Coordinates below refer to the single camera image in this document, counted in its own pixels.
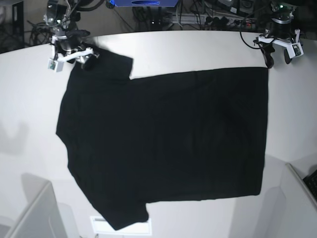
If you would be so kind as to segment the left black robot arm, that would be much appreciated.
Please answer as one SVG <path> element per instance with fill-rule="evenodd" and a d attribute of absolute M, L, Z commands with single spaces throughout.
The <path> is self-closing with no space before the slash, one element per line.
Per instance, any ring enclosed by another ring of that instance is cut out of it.
<path fill-rule="evenodd" d="M 302 56 L 300 45 L 300 29 L 292 29 L 291 23 L 294 19 L 294 11 L 297 6 L 290 3 L 276 0 L 270 2 L 272 14 L 266 25 L 265 32 L 256 40 L 267 68 L 272 68 L 274 60 L 271 56 L 275 52 L 274 45 L 284 48 L 284 60 L 289 64 L 292 59 Z"/>

